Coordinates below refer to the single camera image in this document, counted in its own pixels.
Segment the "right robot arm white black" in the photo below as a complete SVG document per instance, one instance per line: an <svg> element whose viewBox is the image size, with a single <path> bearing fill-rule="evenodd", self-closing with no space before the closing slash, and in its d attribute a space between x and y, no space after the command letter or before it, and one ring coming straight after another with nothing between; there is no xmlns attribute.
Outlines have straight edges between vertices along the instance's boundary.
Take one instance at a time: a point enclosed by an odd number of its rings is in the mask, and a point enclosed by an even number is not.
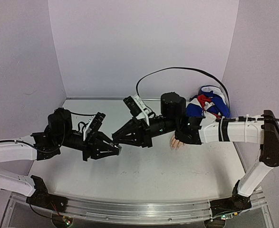
<svg viewBox="0 0 279 228"><path fill-rule="evenodd" d="M115 143L151 147L152 138L174 132L177 140L191 145L213 142L260 145L257 161L236 183L231 197L211 202L215 208L241 210L249 207L254 190L270 170L279 166L279 119L270 110L254 117L188 117L185 98L170 92L161 95L161 115L151 118L139 96L129 96L123 102L133 118L113 133Z"/></svg>

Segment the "clear nail polish bottle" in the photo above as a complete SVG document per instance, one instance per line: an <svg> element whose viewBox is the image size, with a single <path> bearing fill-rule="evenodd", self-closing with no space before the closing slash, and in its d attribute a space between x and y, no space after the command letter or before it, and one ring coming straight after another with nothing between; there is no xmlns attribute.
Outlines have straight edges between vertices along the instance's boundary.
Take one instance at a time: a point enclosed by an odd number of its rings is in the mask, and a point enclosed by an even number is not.
<svg viewBox="0 0 279 228"><path fill-rule="evenodd" d="M114 152L115 152L115 155L120 155L121 153L121 150L122 150L122 147L120 145L114 145Z"/></svg>

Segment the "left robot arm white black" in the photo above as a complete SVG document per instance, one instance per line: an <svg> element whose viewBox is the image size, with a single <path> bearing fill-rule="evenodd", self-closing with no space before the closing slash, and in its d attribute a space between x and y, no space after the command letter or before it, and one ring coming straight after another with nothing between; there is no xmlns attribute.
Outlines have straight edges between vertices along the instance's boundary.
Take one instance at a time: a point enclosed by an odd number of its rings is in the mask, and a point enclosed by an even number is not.
<svg viewBox="0 0 279 228"><path fill-rule="evenodd" d="M61 147L81 151L84 161L120 154L121 146L99 130L106 116L104 113L94 114L93 120L79 124L76 130L73 129L72 115L68 109L58 108L48 116L48 125L43 132L0 140L0 163L48 160L60 155ZM23 177L0 170L0 189L33 198L43 208L51 204L48 189L38 176Z"/></svg>

